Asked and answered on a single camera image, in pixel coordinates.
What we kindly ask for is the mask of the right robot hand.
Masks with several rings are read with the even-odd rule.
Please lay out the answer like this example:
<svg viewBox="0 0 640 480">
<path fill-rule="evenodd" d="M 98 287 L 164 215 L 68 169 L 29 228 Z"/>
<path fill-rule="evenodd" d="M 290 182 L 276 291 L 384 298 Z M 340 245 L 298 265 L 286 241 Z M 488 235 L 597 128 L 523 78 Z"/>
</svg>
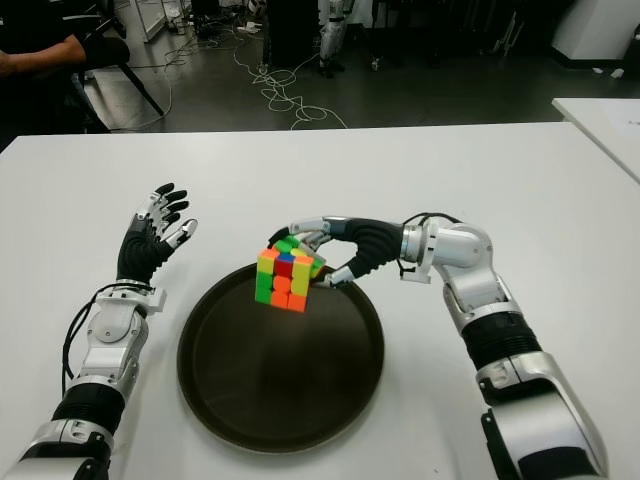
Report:
<svg viewBox="0 0 640 480">
<path fill-rule="evenodd" d="M 319 280 L 324 287 L 339 288 L 390 261 L 399 260 L 404 226 L 365 218 L 313 217 L 281 228 L 269 238 L 268 246 L 274 246 L 277 241 L 289 235 L 300 235 L 299 242 L 313 251 L 332 240 L 356 245 L 356 253 L 352 259 L 335 271 L 322 274 Z"/>
</svg>

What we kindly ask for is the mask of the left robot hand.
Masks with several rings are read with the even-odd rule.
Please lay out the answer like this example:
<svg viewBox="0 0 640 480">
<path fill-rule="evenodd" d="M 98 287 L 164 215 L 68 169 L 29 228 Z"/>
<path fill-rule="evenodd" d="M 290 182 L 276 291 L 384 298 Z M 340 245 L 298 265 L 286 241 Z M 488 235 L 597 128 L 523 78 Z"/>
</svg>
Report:
<svg viewBox="0 0 640 480">
<path fill-rule="evenodd" d="M 122 240 L 116 279 L 149 284 L 154 273 L 194 235 L 198 221 L 178 225 L 189 207 L 186 190 L 168 183 L 152 191 L 132 216 Z"/>
</svg>

